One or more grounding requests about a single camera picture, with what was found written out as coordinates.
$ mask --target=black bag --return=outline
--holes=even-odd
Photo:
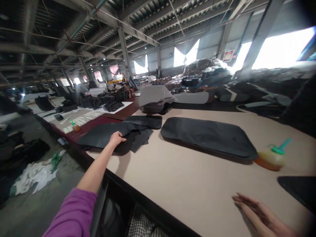
[[[35,103],[42,111],[50,111],[53,110],[55,107],[52,106],[48,97],[37,97],[35,98]]]

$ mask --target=pile of fabric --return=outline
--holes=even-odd
[[[181,86],[182,78],[172,79],[165,84],[165,87],[169,90],[178,88]]]
[[[114,150],[116,155],[123,156],[130,150],[136,152],[142,145],[148,144],[153,133],[151,129],[160,129],[161,116],[131,116],[121,123],[100,124],[82,136],[77,142],[83,149],[91,147],[104,148],[110,141],[111,135],[119,131],[125,142],[120,143]]]
[[[170,104],[176,101],[165,86],[148,86],[141,92],[139,106],[145,114],[165,114],[170,110]]]
[[[115,92],[101,93],[98,97],[85,96],[81,99],[82,108],[97,109],[103,105],[104,110],[108,112],[114,112],[118,108],[124,106],[122,101],[131,99],[134,96],[133,88],[120,89]]]

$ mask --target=stack of materials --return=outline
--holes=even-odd
[[[164,85],[166,84],[168,81],[171,81],[171,77],[168,76],[168,77],[164,77],[164,78],[161,78],[161,79],[157,79],[157,80],[152,80],[151,81],[151,84],[152,85]]]
[[[179,88],[181,86],[182,78],[172,79],[165,84],[165,87],[169,90],[173,88]]]
[[[165,114],[177,99],[163,86],[145,87],[139,97],[139,106],[145,114]]]

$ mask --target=black leather piece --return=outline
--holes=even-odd
[[[129,122],[100,124],[82,136],[77,143],[81,145],[83,149],[89,147],[104,148],[109,143],[111,135],[119,131],[123,137],[127,139],[126,142],[119,144],[114,150],[114,152],[121,155],[130,150],[136,135],[139,134],[138,131],[143,129],[147,128]]]
[[[161,135],[167,140],[190,144],[201,151],[215,151],[246,160],[258,157],[246,133],[228,123],[173,117],[166,120]]]
[[[113,151],[113,155],[124,156],[126,155],[132,148],[135,138],[138,136],[138,131],[131,131],[129,134],[125,136],[126,141],[120,143]]]
[[[55,119],[56,119],[57,121],[61,121],[61,120],[64,119],[64,117],[61,116],[60,114],[54,115],[54,117],[55,117]]]
[[[139,135],[135,137],[135,141],[131,147],[131,151],[136,153],[136,151],[146,142],[148,141],[150,135],[153,133],[152,130],[148,129],[143,129],[139,130]]]
[[[55,107],[52,106],[52,104],[50,103],[48,97],[44,96],[44,97],[37,97],[34,99],[35,103],[37,104],[37,106],[42,110],[42,111],[50,111],[53,110]]]
[[[126,118],[125,122],[132,122],[133,124],[148,127],[150,129],[160,129],[162,126],[161,116],[130,116]]]
[[[281,176],[277,181],[292,197],[316,215],[316,177]]]

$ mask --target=person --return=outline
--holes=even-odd
[[[77,187],[65,198],[61,208],[43,237],[88,237],[92,222],[93,208],[106,166],[114,149],[126,141],[120,132],[112,134],[109,143],[91,164]],[[252,222],[261,237],[298,237],[289,226],[282,222],[265,204],[237,193],[232,196]]]
[[[237,193],[232,196],[237,207],[242,209],[262,237],[299,237],[281,221],[265,204]]]
[[[43,237],[90,236],[93,208],[106,166],[114,149],[126,141],[120,132],[112,134],[109,143],[86,171],[77,187],[65,198],[59,212]]]

